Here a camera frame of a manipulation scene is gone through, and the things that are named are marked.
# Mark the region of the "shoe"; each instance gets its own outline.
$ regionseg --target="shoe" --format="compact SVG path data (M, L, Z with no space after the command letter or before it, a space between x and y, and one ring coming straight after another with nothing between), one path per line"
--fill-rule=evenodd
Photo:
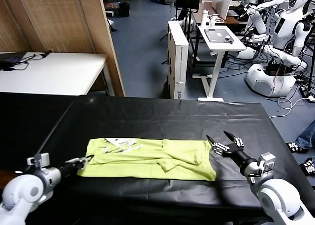
M297 146L294 142L292 143L286 143L287 147L289 148L289 150L291 151L291 153L306 153L308 150L307 149L303 149L299 146Z
M306 176L315 175L315 167L312 158L307 158L304 163L300 164L300 168Z

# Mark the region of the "white box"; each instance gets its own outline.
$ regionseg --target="white box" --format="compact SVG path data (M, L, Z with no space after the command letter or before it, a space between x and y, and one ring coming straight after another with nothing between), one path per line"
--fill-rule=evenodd
M171 98L183 99L189 43L178 21L168 22L168 85Z

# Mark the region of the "t-shirt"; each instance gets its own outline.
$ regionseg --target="t-shirt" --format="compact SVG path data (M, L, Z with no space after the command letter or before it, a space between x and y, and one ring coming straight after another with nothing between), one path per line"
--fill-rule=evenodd
M206 140L132 138L117 147L105 138L91 139L86 156L94 157L78 175L214 181L210 149Z

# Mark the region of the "white bottle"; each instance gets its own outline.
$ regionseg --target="white bottle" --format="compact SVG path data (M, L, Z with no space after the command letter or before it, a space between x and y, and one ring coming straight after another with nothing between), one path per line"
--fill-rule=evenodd
M218 19L218 16L216 16L216 15L211 16L210 27L209 27L210 29L214 29L215 28L217 19Z
M206 28L207 26L207 20L208 20L208 14L209 14L209 11L206 10L206 9L203 9L202 10L202 18L201 18L201 28Z

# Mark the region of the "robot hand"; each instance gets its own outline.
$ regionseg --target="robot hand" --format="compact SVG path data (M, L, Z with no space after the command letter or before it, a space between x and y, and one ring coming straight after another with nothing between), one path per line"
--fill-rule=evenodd
M255 160L244 153L241 138L224 132L233 141L232 144L216 143L208 137L213 151L225 158L231 158L239 167L240 172L247 178L251 191L258 198L265 213L277 225L311 225L315 219L300 199L298 190L283 179L274 179L273 167L275 156L270 153L260 155Z
M50 164L48 153L28 158L33 174L11 180L2 193L0 225L24 225L27 215L53 195L53 188L78 169L82 169L93 156L66 161L61 167L45 168Z

